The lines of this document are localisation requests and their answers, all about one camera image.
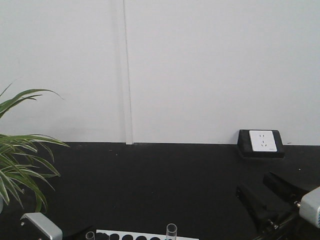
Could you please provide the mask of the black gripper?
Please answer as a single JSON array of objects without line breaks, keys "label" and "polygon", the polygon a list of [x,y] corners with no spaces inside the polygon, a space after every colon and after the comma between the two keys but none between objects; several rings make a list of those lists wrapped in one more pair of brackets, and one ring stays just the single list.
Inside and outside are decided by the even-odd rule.
[{"label": "black gripper", "polygon": [[[312,186],[294,185],[269,171],[263,184],[282,200],[300,200],[313,190]],[[267,205],[245,184],[236,187],[236,197],[251,217],[258,236],[256,240],[318,240],[320,229],[300,216],[300,201],[295,201],[289,211],[268,210]]]}]

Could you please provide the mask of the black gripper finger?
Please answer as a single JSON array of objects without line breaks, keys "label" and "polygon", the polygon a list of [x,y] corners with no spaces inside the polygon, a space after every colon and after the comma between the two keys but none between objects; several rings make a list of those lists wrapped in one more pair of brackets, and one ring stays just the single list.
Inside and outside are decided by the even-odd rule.
[{"label": "black gripper finger", "polygon": [[92,231],[93,231],[93,226],[91,225],[84,229],[78,230],[75,233],[71,233],[69,235],[63,236],[62,239],[63,240],[85,240],[86,234]]}]

